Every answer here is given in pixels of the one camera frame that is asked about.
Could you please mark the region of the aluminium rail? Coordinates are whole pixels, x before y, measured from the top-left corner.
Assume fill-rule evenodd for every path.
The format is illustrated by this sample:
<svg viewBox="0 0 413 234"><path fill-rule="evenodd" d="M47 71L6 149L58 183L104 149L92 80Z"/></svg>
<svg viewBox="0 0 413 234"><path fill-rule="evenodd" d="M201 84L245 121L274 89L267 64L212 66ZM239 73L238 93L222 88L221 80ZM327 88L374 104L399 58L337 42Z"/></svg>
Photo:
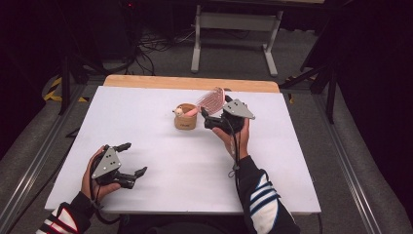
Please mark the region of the aluminium rail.
<svg viewBox="0 0 413 234"><path fill-rule="evenodd" d="M85 90L85 85L76 85L68 98L69 104L66 106L62 114L58 114L55 118L46 138L41 144L37 153L32 157L32 161L17 183L14 193L9 199L3 212L0 214L0 234L6 234L12 223L18 216L20 207L22 206L26 196L28 195L33 183L39 175L41 168L49 157L50 151L56 143L56 138L66 122L67 117L78 101L78 98Z"/></svg>
<svg viewBox="0 0 413 234"><path fill-rule="evenodd" d="M325 125L328 134L331 138L332 144L336 150L338 157L338 164L342 170L344 178L352 194L353 200L357 206L358 213L366 229L367 234L383 234L378 224L378 221L371 210L370 204L367 200L364 189L362 188L356 172L350 162L348 154L344 148L343 142L338 135L338 132L333 124L329 122L324 109L324 102L321 96L313 96L315 105L319 111L320 117Z"/></svg>

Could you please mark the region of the wooden cup with small figure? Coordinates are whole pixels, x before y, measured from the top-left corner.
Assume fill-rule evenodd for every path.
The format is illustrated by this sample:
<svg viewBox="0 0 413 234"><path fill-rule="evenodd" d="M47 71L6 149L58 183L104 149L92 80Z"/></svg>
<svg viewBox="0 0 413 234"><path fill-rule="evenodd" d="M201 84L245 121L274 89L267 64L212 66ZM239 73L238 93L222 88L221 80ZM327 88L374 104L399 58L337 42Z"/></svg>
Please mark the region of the wooden cup with small figure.
<svg viewBox="0 0 413 234"><path fill-rule="evenodd" d="M181 103L172 111L174 126L178 130L190 131L196 128L198 109L192 103Z"/></svg>

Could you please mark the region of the wooden table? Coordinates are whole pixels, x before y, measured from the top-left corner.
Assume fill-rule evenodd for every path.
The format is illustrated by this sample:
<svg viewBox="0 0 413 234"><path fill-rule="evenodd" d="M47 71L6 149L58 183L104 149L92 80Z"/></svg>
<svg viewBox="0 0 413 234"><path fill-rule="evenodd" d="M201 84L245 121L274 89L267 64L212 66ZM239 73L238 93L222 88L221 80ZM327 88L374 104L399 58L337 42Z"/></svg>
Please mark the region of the wooden table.
<svg viewBox="0 0 413 234"><path fill-rule="evenodd" d="M109 75L105 87L148 89L211 90L215 87L232 92L278 93L280 88L273 81L251 81L195 77L165 77L144 75Z"/></svg>

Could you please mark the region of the person's left hand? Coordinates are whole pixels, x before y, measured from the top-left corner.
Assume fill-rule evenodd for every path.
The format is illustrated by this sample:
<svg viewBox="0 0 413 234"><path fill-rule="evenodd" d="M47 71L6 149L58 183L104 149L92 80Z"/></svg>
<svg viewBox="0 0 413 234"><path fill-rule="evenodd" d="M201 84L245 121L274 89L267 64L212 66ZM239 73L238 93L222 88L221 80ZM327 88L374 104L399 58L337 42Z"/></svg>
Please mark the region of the person's left hand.
<svg viewBox="0 0 413 234"><path fill-rule="evenodd" d="M100 147L97 152L92 156L87 165L86 171L82 178L81 192L90 200L100 203L103 198L121 188L119 183L111 183L108 185L99 186L91 180L91 166L94 158L103 151L103 147Z"/></svg>

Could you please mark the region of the person's dark clothed body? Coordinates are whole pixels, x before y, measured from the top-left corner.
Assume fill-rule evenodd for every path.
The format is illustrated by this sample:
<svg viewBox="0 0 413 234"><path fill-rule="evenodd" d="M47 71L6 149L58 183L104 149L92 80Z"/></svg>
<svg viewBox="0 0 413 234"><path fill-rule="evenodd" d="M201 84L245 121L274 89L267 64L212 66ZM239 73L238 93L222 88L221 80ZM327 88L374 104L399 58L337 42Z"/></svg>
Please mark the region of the person's dark clothed body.
<svg viewBox="0 0 413 234"><path fill-rule="evenodd" d="M248 234L241 215L124 214L117 234Z"/></svg>

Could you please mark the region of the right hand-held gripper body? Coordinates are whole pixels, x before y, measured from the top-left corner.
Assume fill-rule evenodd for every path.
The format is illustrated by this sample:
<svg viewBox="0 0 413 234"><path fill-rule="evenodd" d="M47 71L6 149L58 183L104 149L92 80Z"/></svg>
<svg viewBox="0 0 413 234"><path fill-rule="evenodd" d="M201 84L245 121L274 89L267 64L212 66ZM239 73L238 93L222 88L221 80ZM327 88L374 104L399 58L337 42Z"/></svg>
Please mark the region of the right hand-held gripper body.
<svg viewBox="0 0 413 234"><path fill-rule="evenodd" d="M255 116L243 102L233 99L223 105L219 117L210 116L210 121L204 121L204 125L206 129L219 128L226 134L233 135L242 130L245 118L254 120Z"/></svg>

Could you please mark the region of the white board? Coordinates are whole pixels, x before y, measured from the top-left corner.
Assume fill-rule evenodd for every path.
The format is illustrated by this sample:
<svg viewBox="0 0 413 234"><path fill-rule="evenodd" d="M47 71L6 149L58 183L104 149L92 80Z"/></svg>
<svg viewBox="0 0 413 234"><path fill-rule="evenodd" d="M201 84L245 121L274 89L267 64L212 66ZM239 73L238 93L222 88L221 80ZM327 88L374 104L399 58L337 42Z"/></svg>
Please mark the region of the white board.
<svg viewBox="0 0 413 234"><path fill-rule="evenodd" d="M202 96L196 90L99 87L46 202L53 210L69 202L92 155L104 144L129 143L120 153L121 172L144 169L132 189L107 195L103 208L115 214L238 214L233 160L222 141L199 119L178 130L173 109ZM319 212L319 200L284 98L274 93L232 92L246 103L248 152L265 170L282 202L295 215Z"/></svg>

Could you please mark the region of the pink hairbrush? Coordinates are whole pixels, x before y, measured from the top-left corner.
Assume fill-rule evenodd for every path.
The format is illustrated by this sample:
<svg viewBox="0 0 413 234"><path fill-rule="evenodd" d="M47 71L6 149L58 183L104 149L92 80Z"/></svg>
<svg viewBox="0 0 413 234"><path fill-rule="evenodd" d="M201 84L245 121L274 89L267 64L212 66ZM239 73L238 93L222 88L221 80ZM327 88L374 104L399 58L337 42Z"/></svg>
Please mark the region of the pink hairbrush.
<svg viewBox="0 0 413 234"><path fill-rule="evenodd" d="M225 103L225 91L222 88L214 88L200 97L193 109L184 114L185 117L192 117L204 109L208 115L218 112Z"/></svg>

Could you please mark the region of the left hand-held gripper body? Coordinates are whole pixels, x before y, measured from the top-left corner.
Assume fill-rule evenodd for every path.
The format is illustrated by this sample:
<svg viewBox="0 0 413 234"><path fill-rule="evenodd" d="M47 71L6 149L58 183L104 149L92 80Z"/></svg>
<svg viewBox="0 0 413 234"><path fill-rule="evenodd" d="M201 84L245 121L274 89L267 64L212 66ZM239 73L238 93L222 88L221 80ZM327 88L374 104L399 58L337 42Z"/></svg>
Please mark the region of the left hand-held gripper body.
<svg viewBox="0 0 413 234"><path fill-rule="evenodd" d="M122 166L120 159L112 146L105 145L92 165L92 179L98 185L119 183L123 188L132 189L136 177L134 175L122 174L119 169Z"/></svg>

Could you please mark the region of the person's right hand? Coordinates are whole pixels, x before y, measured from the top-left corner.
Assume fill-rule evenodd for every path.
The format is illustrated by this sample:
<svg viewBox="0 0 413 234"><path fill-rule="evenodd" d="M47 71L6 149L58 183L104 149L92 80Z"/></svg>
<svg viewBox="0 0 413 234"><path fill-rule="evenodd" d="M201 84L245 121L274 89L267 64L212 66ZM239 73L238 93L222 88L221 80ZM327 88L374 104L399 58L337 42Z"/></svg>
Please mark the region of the person's right hand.
<svg viewBox="0 0 413 234"><path fill-rule="evenodd" d="M244 119L244 126L242 130L236 134L236 137L227 135L219 128L213 128L212 132L223 141L226 150L234 160L242 160L249 155L249 153L247 152L247 145L249 140L248 119Z"/></svg>

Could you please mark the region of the black metal stand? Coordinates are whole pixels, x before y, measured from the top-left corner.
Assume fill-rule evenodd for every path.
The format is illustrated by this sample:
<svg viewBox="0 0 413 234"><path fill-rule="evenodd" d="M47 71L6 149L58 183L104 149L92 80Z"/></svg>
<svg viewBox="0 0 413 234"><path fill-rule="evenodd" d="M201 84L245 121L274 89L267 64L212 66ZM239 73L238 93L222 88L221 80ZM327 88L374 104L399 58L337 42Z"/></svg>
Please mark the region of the black metal stand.
<svg viewBox="0 0 413 234"><path fill-rule="evenodd" d="M314 77L315 80L309 87L309 91L313 95L320 95L325 87L328 87L327 99L325 105L325 115L330 124L334 123L333 109L337 85L337 75L335 72L335 62L329 61L320 66L312 68L299 76L286 80L280 84L281 90L287 90L293 86Z"/></svg>
<svg viewBox="0 0 413 234"><path fill-rule="evenodd" d="M86 84L89 80L86 66L98 75L108 76L111 72L102 65L87 60L75 53L67 53L61 58L61 91L62 101L59 114L62 115L69 107L71 100L70 78L73 77L77 84Z"/></svg>

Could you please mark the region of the yellow black floor tape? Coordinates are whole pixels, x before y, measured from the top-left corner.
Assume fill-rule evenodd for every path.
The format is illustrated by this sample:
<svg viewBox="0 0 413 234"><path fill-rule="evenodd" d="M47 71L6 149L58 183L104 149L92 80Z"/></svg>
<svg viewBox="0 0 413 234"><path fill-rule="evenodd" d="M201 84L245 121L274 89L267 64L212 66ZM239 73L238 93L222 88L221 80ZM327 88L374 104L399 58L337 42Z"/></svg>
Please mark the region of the yellow black floor tape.
<svg viewBox="0 0 413 234"><path fill-rule="evenodd" d="M46 94L43 96L44 100L52 100L52 101L62 101L62 96L56 95L56 90L58 86L62 83L62 78L57 77L50 88L47 90Z"/></svg>

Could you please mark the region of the white metal stand frame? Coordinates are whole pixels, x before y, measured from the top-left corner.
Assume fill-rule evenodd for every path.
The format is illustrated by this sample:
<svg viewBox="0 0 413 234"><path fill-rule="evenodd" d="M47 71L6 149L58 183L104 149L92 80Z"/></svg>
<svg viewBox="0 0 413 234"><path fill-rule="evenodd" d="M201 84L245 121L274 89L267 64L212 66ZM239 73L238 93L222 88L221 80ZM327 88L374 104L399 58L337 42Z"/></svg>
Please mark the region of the white metal stand frame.
<svg viewBox="0 0 413 234"><path fill-rule="evenodd" d="M195 15L195 44L192 55L191 71L193 73L199 71L202 28L266 31L269 32L269 39L267 43L262 45L262 50L270 75L277 77L279 73L276 68L272 50L280 29L282 16L283 11L277 11L272 16L212 13L204 11L202 6L198 5L196 7Z"/></svg>

